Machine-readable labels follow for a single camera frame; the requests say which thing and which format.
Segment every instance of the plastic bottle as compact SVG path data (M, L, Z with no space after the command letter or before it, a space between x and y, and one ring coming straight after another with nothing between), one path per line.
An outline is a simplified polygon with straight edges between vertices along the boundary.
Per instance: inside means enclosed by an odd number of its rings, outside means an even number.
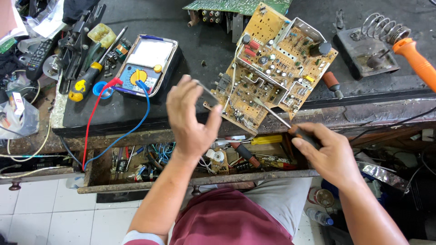
M323 226L333 225L333 219L327 213L318 211L315 208L308 208L306 214L312 220L320 223Z

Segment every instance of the screwdriver handle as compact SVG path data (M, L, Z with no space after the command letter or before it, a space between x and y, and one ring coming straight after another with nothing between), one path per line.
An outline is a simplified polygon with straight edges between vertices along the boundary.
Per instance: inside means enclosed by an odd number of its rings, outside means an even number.
M98 62L92 63L86 73L71 87L68 98L75 102L83 100L84 96L91 90L95 78L100 74L102 69L103 66Z
M321 145L318 143L318 140L314 136L309 136L304 130L299 128L296 124L293 124L291 128L288 129L288 133L293 137L298 137L309 142L317 150L321 148Z
M392 47L395 54L404 56L416 74L436 92L436 70L417 50L416 42L411 38L404 38Z

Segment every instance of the small circuit board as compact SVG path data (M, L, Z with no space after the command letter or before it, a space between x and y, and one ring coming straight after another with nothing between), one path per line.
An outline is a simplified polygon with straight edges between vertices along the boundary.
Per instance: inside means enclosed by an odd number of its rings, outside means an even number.
M185 10L213 10L253 15L259 0L195 0L183 7ZM285 14L292 0L265 0L264 3L281 14Z
M253 135L267 114L254 97L289 112L292 120L337 56L316 29L263 2L237 46L234 60L211 92L224 106L222 117ZM208 102L204 106L211 108Z

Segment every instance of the orange handle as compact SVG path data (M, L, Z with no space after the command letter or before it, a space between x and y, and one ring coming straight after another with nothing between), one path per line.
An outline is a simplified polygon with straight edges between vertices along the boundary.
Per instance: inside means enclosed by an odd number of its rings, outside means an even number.
M433 92L436 92L436 70L426 58L416 51L416 42L411 38L404 38L392 47L396 54L404 56L416 74L427 84Z

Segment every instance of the yellow capacitor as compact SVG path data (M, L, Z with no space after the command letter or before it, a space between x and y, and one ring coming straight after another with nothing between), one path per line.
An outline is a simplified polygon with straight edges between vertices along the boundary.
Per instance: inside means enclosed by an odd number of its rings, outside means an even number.
M155 65L153 67L153 70L154 70L154 72L160 72L160 71L162 71L162 66L161 65Z
M259 136L255 137L251 140L252 145L264 145L264 144L272 144L272 143L280 143L282 142L283 137L281 134L279 135L268 135L268 136Z
M130 82L136 86L136 81L138 80L145 82L145 80L147 80L147 73L145 71L136 69L132 76L130 76Z
M314 81L315 81L315 79L311 78L309 75L305 75L305 76L303 76L303 79L306 79L306 80L308 80L309 82L314 82Z

